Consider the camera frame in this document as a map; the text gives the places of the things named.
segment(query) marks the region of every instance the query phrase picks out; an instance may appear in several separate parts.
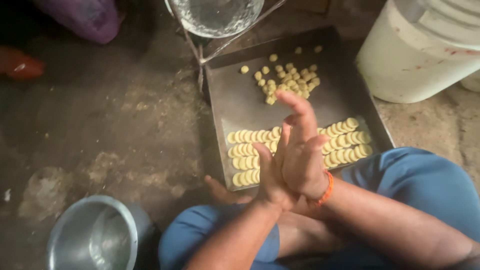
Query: red object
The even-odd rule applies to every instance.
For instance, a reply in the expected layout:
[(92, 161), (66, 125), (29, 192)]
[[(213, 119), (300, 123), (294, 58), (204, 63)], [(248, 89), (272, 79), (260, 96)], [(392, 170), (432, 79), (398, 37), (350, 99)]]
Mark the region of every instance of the red object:
[(324, 202), (327, 201), (327, 199), (330, 197), (330, 195), (332, 194), (332, 189), (333, 189), (333, 176), (332, 174), (327, 171), (327, 170), (324, 170), (324, 172), (328, 175), (328, 187), (327, 187), (327, 190), (325, 191), (324, 195), (318, 200), (318, 201), (314, 201), (312, 200), (311, 202), (315, 205), (315, 206), (321, 206)]
[(0, 47), (0, 73), (14, 80), (28, 80), (43, 74), (42, 61), (9, 47)]

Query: person's left hand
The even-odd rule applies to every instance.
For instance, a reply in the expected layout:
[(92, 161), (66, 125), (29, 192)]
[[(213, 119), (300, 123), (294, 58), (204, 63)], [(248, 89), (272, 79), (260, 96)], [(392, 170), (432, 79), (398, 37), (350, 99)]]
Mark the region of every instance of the person's left hand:
[(280, 207), (283, 212), (290, 211), (299, 199), (299, 195), (294, 193), (283, 181), (281, 172), (289, 131), (290, 126), (283, 123), (282, 134), (274, 157), (264, 144), (253, 144), (260, 156), (260, 189), (256, 199), (272, 203)]

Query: baking tray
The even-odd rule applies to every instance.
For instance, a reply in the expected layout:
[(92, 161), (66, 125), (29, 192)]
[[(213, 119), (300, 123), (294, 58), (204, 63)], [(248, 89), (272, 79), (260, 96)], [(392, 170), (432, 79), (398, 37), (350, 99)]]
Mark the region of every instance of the baking tray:
[[(313, 52), (317, 45), (323, 46), (322, 52)], [(303, 49), (302, 54), (294, 54), (295, 48), (299, 46)], [(272, 53), (278, 55), (276, 62), (268, 60)], [(318, 66), (317, 74), (321, 84), (311, 92), (308, 101), (315, 110), (319, 127), (356, 117), (360, 122), (357, 130), (367, 131), (371, 135), (370, 145), (374, 153), (395, 148), (353, 60), (346, 58), (340, 36), (334, 27), (274, 39), (217, 56), (205, 67), (223, 172), (229, 190), (255, 185), (233, 185), (232, 177), (240, 171), (233, 168), (227, 155), (228, 149), (233, 146), (228, 143), (227, 134), (242, 129), (269, 130), (280, 126), (282, 120), (291, 114), (291, 111), (279, 102), (274, 105), (265, 104), (265, 94), (257, 85), (253, 74), (268, 66), (270, 73), (263, 78), (275, 79), (279, 84), (275, 66), (285, 66), (289, 62), (294, 63), (299, 72), (312, 64)], [(241, 74), (240, 67), (244, 65), (250, 70)]]

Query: orange thread bracelet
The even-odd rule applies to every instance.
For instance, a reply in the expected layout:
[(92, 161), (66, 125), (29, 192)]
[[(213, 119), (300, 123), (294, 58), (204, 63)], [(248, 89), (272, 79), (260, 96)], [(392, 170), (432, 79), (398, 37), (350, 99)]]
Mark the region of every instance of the orange thread bracelet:
[(325, 190), (325, 193), (324, 195), (318, 200), (318, 201), (313, 201), (313, 203), (318, 207), (318, 206), (321, 206), (324, 202), (327, 201), (327, 199), (330, 197), (330, 195), (332, 194), (332, 189), (333, 189), (333, 176), (332, 174), (327, 171), (327, 170), (324, 170), (324, 172), (328, 175), (328, 187), (327, 187), (327, 190)]

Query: steel bowl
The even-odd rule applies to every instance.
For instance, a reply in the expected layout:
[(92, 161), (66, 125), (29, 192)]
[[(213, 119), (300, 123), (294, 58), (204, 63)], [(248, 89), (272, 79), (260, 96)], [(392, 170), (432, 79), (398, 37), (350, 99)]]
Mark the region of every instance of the steel bowl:
[(153, 232), (136, 204), (90, 196), (70, 206), (48, 241), (49, 270), (132, 270), (142, 243)]

